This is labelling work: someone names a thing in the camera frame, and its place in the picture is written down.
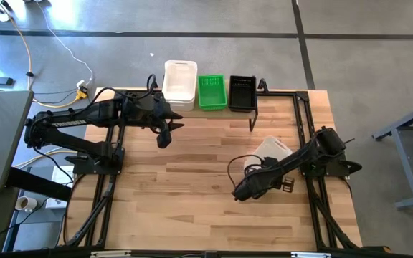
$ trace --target white cable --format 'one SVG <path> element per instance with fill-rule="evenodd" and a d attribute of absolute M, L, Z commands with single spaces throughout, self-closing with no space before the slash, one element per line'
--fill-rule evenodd
<path fill-rule="evenodd" d="M 44 16 L 44 20 L 46 21 L 47 28 L 48 28 L 48 29 L 50 30 L 50 32 L 55 36 L 55 39 L 57 39 L 58 42 L 60 42 L 60 44 L 61 44 L 66 50 L 68 50 L 68 51 L 70 52 L 71 57 L 72 57 L 74 60 L 76 60 L 76 61 L 78 61 L 78 62 L 80 62 L 80 63 L 83 63 L 83 64 L 86 66 L 86 68 L 89 69 L 89 71 L 90 71 L 90 78 L 89 78 L 89 81 L 85 84 L 85 86 L 88 86 L 88 85 L 92 82 L 92 80 L 93 80 L 93 71 L 92 71 L 92 69 L 90 69 L 89 65 L 88 65 L 86 62 L 82 61 L 81 59 L 76 58 L 76 57 L 74 56 L 74 54 L 72 53 L 71 49 L 69 49 L 67 46 L 65 46 L 65 44 L 63 44 L 63 42 L 59 39 L 59 37 L 57 37 L 57 35 L 55 34 L 55 32 L 52 31 L 52 29 L 50 29 L 49 21 L 47 20 L 47 16 L 46 16 L 46 14 L 44 13 L 44 10 L 42 9 L 41 5 L 40 5 L 38 2 L 36 2 L 36 4 L 37 4 L 37 6 L 39 7 L 39 9 L 41 9 L 42 15 Z"/>

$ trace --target concrete floor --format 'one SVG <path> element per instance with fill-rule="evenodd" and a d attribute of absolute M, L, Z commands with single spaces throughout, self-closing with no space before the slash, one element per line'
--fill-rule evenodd
<path fill-rule="evenodd" d="M 34 2 L 8 1 L 22 29 L 45 29 Z M 55 29 L 89 32 L 259 32 L 296 33 L 291 0 L 118 0 L 43 1 Z M 413 0 L 299 0 L 308 34 L 413 34 Z M 0 29 L 12 29 L 1 23 Z M 88 71 L 53 37 L 27 37 L 33 58 L 35 92 L 68 90 Z M 95 72 L 93 87 L 143 86 L 151 73 L 163 76 L 168 59 L 190 59 L 199 74 L 264 77 L 271 88 L 306 89 L 298 39 L 63 37 Z M 348 157 L 363 165 L 351 177 L 353 202 L 365 245 L 387 245 L 413 254 L 413 208 L 394 202 L 411 191 L 394 143 L 370 135 L 413 109 L 413 40 L 307 39 L 316 89 L 329 92 L 337 131 Z M 0 75 L 26 88 L 27 56 L 17 36 L 0 36 Z M 64 95 L 48 95 L 49 100 Z M 79 102 L 74 108 L 83 107 Z M 30 115 L 44 110 L 33 104 Z M 68 130 L 82 136 L 84 128 Z M 35 156 L 20 144 L 14 163 Z M 57 156 L 60 165 L 66 161 Z M 37 163 L 45 166 L 47 161 Z M 20 236 L 19 249 L 33 236 Z"/>

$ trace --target butcher block tabletop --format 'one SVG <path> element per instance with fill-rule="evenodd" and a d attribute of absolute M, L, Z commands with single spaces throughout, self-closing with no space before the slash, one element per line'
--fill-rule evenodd
<path fill-rule="evenodd" d="M 309 90 L 308 94 L 315 129 L 334 128 L 328 93 Z M 98 100 L 113 96 L 107 90 Z M 185 126 L 172 132 L 173 141 L 165 149 L 157 148 L 156 135 L 148 128 L 125 128 L 124 165 L 115 186 L 105 248 L 315 251 L 307 188 L 299 171 L 288 174 L 295 179 L 292 193 L 273 189 L 245 202 L 234 201 L 231 195 L 233 185 L 227 177 L 231 159 L 251 154 L 267 136 L 275 136 L 292 151 L 300 148 L 290 97 L 258 97 L 258 108 L 253 132 L 247 118 L 184 118 L 180 123 Z M 303 108 L 301 112 L 306 125 Z M 89 125 L 85 139 L 102 141 L 106 132 Z M 243 177 L 244 161 L 231 165 L 235 181 Z M 86 175 L 75 187 L 66 221 L 68 239 L 91 211 L 97 177 Z M 326 188 L 333 217 L 361 246 L 346 183 L 327 177 Z M 324 220 L 320 224 L 327 243 Z"/>

